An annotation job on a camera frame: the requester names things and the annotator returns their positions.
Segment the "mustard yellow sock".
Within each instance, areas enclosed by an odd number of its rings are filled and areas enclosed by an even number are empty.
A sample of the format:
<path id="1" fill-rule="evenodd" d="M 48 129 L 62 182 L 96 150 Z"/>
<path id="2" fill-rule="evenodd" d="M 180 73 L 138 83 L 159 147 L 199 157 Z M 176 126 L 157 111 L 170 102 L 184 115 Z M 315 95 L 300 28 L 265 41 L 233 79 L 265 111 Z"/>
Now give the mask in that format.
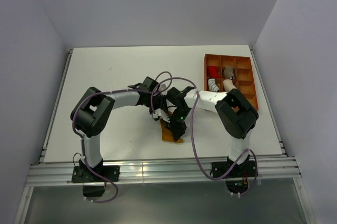
<path id="1" fill-rule="evenodd" d="M 170 122 L 160 120 L 162 141 L 182 144 L 182 136 L 186 132 L 186 123 L 183 118 L 175 117 L 172 112 L 168 112 Z"/>

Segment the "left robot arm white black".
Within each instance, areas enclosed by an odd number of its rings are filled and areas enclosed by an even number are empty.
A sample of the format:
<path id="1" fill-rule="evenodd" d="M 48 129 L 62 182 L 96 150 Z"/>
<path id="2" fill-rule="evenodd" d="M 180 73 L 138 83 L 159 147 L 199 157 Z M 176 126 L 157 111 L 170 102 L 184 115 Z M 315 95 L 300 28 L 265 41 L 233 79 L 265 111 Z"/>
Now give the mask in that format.
<path id="1" fill-rule="evenodd" d="M 82 155 L 76 173 L 88 181 L 109 178 L 100 151 L 100 134 L 112 110 L 126 106 L 146 106 L 154 120 L 172 122 L 166 97 L 155 79 L 146 79 L 127 89 L 100 91 L 90 87 L 71 112 L 72 128 L 80 136 Z"/>

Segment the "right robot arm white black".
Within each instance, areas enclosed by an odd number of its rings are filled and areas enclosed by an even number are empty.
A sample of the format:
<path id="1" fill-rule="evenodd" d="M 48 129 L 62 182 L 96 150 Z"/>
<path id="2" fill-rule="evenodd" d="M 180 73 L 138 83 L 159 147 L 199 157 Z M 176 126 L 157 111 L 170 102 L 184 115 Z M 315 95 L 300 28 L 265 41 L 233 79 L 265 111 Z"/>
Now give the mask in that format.
<path id="1" fill-rule="evenodd" d="M 183 91 L 171 88 L 166 99 L 175 106 L 169 112 L 168 121 L 161 120 L 163 137 L 177 142 L 186 132 L 185 119 L 192 109 L 200 108 L 217 113 L 225 130 L 231 136 L 228 171 L 238 177 L 246 170 L 249 158 L 250 137 L 259 115 L 250 102 L 236 88 L 229 92 L 216 93 L 186 87 Z"/>

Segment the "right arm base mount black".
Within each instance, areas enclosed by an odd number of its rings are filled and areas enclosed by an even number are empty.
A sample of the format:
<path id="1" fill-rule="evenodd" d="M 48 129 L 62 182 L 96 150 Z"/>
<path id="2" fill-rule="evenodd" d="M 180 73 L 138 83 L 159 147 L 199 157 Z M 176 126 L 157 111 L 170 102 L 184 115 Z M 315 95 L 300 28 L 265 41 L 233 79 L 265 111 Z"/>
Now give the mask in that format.
<path id="1" fill-rule="evenodd" d="M 209 175 L 217 178 L 225 174 L 229 170 L 233 162 L 217 161 L 211 163 L 211 171 Z M 243 194 L 249 189 L 249 179 L 257 179 L 258 172 L 254 161 L 245 161 L 240 165 L 235 165 L 229 174 L 224 178 L 225 184 L 230 193 Z"/>

